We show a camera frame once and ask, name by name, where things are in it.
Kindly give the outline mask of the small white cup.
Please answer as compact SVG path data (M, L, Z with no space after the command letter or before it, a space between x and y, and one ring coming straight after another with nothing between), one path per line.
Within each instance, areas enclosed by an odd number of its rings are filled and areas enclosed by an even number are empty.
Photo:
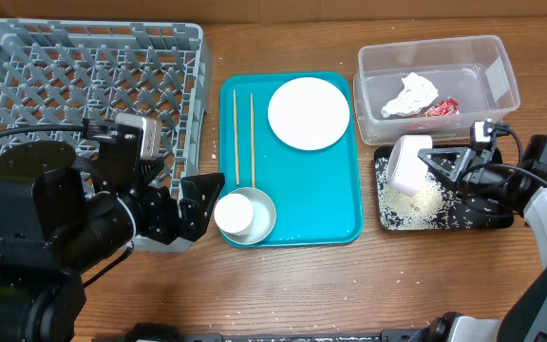
M218 228L230 235L244 236L253 225L255 210L251 201L244 195L230 193L221 198L214 210Z

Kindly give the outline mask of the white rice bowl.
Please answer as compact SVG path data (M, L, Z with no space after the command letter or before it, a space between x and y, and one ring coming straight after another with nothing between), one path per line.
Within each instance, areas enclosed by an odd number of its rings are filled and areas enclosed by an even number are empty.
M393 146L387 165L387 184L412 198L421 189L428 166L419 157L433 146L429 135L404 135Z

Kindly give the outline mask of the grey metal bowl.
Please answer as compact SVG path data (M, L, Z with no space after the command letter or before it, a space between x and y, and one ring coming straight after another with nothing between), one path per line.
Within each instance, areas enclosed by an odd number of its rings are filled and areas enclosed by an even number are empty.
M238 188L230 193L244 195L251 201L255 210L253 225L249 233L244 236L226 234L219 229L221 234L240 246L256 245L264 241L273 231L276 223L277 213L272 199L265 192L253 187Z

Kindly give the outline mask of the red snack wrapper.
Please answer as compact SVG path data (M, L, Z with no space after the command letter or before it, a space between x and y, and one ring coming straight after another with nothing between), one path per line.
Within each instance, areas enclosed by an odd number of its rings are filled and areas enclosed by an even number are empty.
M460 113L459 104L452 98L447 98L437 104L430 106L427 110L409 117L410 122L404 125L404 130L417 131L428 130L445 125L442 117L458 115ZM414 119L428 118L425 122L414 122Z

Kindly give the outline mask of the white napkin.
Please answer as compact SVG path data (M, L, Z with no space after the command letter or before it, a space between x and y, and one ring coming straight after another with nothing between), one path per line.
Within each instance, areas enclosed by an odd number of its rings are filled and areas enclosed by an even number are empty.
M439 96L439 91L433 83L415 72L405 76L402 83L403 90L381 109L385 119L391 116L408 117L418 114Z

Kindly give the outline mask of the wooden chopstick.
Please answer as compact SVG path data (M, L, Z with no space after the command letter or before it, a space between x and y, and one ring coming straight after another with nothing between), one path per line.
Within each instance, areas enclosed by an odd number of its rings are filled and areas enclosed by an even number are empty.
M255 188L255 106L254 94L250 94L250 143L251 143L251 186Z
M234 156L235 156L235 176L236 186L240 185L239 176L239 152L238 152L238 130L237 130L237 99L236 90L233 89L233 128L234 128Z

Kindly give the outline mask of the large white plate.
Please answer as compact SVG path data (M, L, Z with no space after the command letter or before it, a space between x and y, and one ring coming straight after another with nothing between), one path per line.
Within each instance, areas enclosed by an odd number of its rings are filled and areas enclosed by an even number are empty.
M268 104L268 122L286 145L304 151L325 149L339 141L349 126L349 103L329 81L292 79L279 87Z

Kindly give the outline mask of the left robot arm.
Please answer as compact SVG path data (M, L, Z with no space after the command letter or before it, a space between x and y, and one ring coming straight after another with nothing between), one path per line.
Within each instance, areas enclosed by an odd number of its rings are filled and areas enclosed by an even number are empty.
M96 159L65 142L27 142L0 156L0 341L68 341L85 304L84 273L108 272L142 236L196 241L225 179L185 177L181 199L153 180L162 158L141 157L143 129L84 122Z

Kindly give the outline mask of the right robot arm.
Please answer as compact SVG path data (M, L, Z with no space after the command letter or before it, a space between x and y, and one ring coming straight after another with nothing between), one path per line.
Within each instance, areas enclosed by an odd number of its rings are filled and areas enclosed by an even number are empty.
M394 171L417 179L426 172L462 195L491 200L508 214L522 216L538 246L542 272L503 319L478 319L445 313L412 335L414 341L547 341L547 135L536 135L519 151L518 165L497 157L496 138L480 134L469 145L439 147L427 135L407 135L396 142Z

